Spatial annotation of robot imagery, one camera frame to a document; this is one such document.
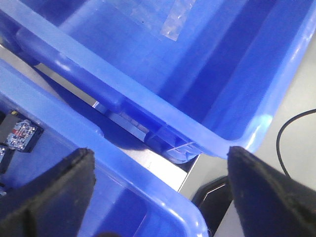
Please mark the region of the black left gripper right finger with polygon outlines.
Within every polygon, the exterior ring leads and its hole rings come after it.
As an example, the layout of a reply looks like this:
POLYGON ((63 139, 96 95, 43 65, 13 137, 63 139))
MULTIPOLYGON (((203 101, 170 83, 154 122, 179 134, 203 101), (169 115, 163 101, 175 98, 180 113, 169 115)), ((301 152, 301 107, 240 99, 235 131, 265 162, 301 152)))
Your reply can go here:
POLYGON ((228 151, 228 178, 246 237, 314 237, 316 192, 239 146, 228 151))

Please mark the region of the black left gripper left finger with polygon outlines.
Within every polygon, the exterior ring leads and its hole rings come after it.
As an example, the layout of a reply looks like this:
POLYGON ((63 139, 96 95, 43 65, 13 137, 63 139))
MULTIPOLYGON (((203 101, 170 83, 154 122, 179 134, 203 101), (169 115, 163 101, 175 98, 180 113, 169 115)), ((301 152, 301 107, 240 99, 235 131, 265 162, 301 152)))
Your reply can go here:
POLYGON ((2 237, 75 237, 96 183, 94 152, 79 148, 0 199, 2 237))

